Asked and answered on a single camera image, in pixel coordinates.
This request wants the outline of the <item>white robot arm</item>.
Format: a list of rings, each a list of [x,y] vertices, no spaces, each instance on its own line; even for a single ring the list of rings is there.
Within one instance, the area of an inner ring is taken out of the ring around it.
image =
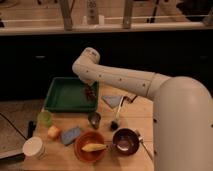
[[[213,171],[213,97],[201,82],[99,60],[87,47],[72,70],[86,84],[102,82],[153,102],[154,171]]]

